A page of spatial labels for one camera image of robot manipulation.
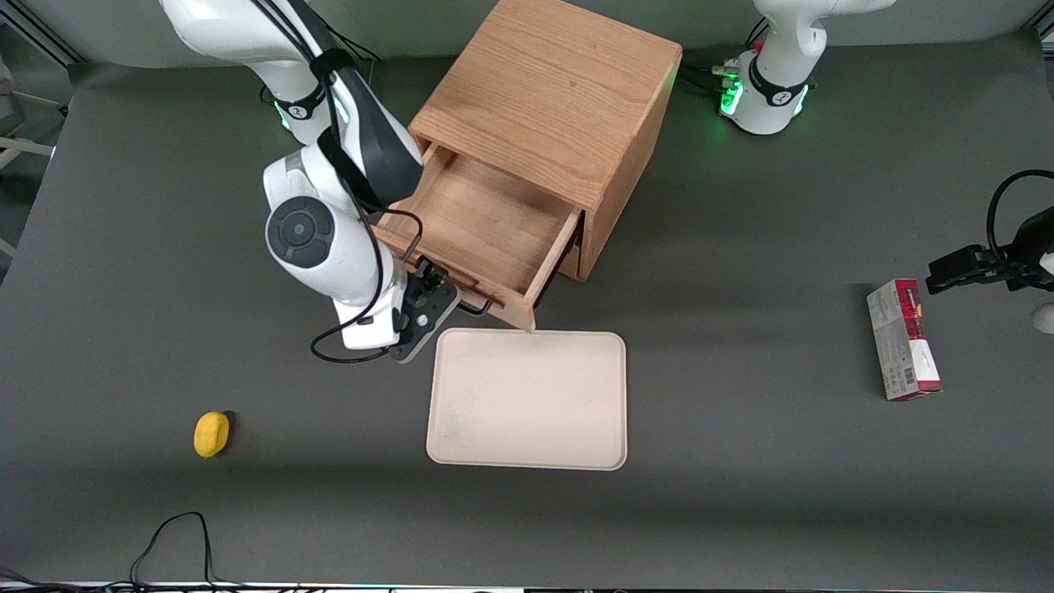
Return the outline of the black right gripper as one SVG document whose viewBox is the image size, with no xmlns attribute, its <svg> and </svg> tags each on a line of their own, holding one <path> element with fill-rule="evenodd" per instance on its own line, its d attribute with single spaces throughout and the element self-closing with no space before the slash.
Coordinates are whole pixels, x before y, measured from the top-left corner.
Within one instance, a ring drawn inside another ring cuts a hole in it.
<svg viewBox="0 0 1054 593">
<path fill-rule="evenodd" d="M 445 268 L 419 258 L 413 278 L 403 294 L 399 309 L 398 341 L 390 347 L 390 357 L 399 364 L 411 362 L 438 327 L 458 307 L 458 286 L 448 283 Z"/>
</svg>

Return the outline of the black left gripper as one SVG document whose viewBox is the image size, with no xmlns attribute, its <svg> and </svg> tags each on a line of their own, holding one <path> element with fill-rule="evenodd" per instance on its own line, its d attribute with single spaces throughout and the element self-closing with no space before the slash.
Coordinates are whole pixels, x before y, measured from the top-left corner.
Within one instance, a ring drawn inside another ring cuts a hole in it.
<svg viewBox="0 0 1054 593">
<path fill-rule="evenodd" d="M 987 285 L 1006 282 L 1009 292 L 1027 286 L 1053 292 L 1053 275 L 1042 266 L 1042 258 L 1052 255 L 1053 207 L 1033 215 L 1018 228 L 1014 239 L 999 248 L 1006 265 L 1017 275 L 1002 273 L 989 248 L 964 246 L 929 263 L 928 292 L 936 296 L 956 286 Z"/>
</svg>

